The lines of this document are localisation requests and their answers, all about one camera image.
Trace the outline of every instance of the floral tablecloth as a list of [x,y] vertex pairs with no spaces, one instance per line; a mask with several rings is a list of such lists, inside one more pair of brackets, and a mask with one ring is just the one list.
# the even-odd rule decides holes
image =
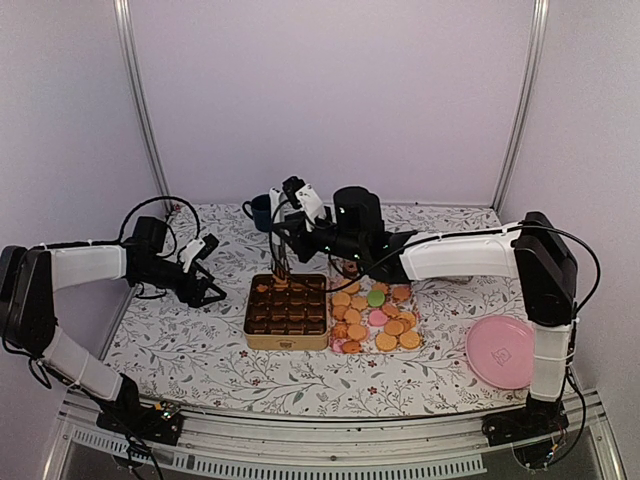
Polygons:
[[[465,334],[487,315],[526,318],[519,284],[499,277],[414,284],[426,348],[393,355],[252,351],[242,331],[251,278],[269,271],[267,235],[257,232],[239,205],[197,207],[203,230],[220,239],[206,267],[228,292],[201,309],[169,293],[134,299],[105,362],[141,391],[192,405],[327,417],[454,414],[524,402],[525,390],[497,390],[471,372]],[[388,230],[453,231],[496,226],[490,209],[384,206]],[[178,243],[195,230],[189,210],[173,216]],[[327,272],[326,257],[299,272]]]

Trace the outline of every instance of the white wall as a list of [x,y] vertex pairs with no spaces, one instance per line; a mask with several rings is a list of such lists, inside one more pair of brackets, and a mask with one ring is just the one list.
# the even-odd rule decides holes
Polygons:
[[[134,116],[113,2],[0,6],[0,247],[114,238],[154,187]],[[60,324],[93,352],[124,281],[56,295]],[[63,389],[0,351],[0,478],[36,479]]]
[[[577,368],[597,385],[630,478],[640,471],[640,3],[551,2],[545,51],[502,219],[539,209],[591,244],[601,289]],[[592,272],[580,258],[584,294]]]
[[329,198],[491,203],[532,0],[139,0],[171,189],[240,201],[290,175]]

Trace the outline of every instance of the orange token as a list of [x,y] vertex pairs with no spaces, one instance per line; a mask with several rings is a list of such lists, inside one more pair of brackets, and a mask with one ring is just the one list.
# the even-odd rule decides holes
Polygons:
[[404,333],[404,325],[400,320],[391,320],[384,326],[384,333],[397,337]]
[[333,305],[336,307],[348,307],[351,303],[351,297],[344,292],[338,292],[333,297],[331,297],[331,303],[333,303]]
[[350,325],[355,325],[362,321],[362,315],[360,315],[359,311],[350,308],[344,314],[344,320]]
[[407,285],[401,285],[393,289],[391,294],[393,299],[397,302],[406,302],[411,298],[411,287]]
[[355,308],[359,312],[366,309],[369,306],[369,302],[365,297],[351,297],[351,308]]
[[376,282],[373,284],[373,287],[371,287],[371,290],[380,290],[382,293],[387,295],[389,293],[389,285],[382,282]]
[[[353,280],[349,280],[345,278],[340,284],[341,287],[344,287],[346,284],[351,283]],[[360,291],[360,283],[356,282],[353,285],[349,285],[347,288],[342,290],[344,293],[348,293],[349,295],[355,295]]]
[[349,327],[344,322],[338,322],[333,327],[334,338],[347,338],[347,330]]
[[391,318],[397,317],[398,314],[400,313],[400,310],[398,310],[398,307],[396,307],[395,305],[391,305],[390,303],[385,303],[382,306],[382,311],[387,317],[391,317]]
[[415,327],[418,324],[416,316],[411,312],[400,312],[400,314],[398,314],[398,319],[401,320],[403,318],[411,323],[411,328]]
[[408,332],[409,330],[411,330],[411,322],[409,320],[407,320],[406,318],[396,318],[396,320],[402,322],[402,325],[404,326],[404,331]]
[[347,310],[349,310],[349,307],[345,307],[344,305],[333,307],[333,318],[336,320],[344,320],[344,314],[347,313]]
[[342,351],[344,353],[360,353],[362,351],[362,345],[360,345],[360,342],[344,342],[342,344]]
[[392,335],[381,332],[376,336],[376,347],[378,347],[378,350],[381,352],[390,352],[397,346],[398,339]]
[[408,332],[400,335],[400,345],[402,345],[407,350],[413,350],[418,348],[422,343],[422,339],[418,332],[414,332],[413,330],[409,330]]
[[347,334],[352,340],[355,340],[356,342],[362,342],[369,336],[369,329],[363,325],[349,325]]

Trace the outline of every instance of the pink plate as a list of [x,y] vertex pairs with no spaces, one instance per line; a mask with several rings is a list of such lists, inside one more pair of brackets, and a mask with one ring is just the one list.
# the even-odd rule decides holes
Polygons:
[[533,378],[533,329],[512,317],[483,318],[467,334],[471,369],[489,385],[525,388]]

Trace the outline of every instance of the mug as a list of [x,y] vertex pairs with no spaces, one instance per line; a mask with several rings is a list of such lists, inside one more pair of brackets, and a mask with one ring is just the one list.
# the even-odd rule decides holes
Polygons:
[[244,202],[242,211],[253,220],[259,231],[264,233],[271,231],[271,200],[268,193],[258,195],[253,200]]

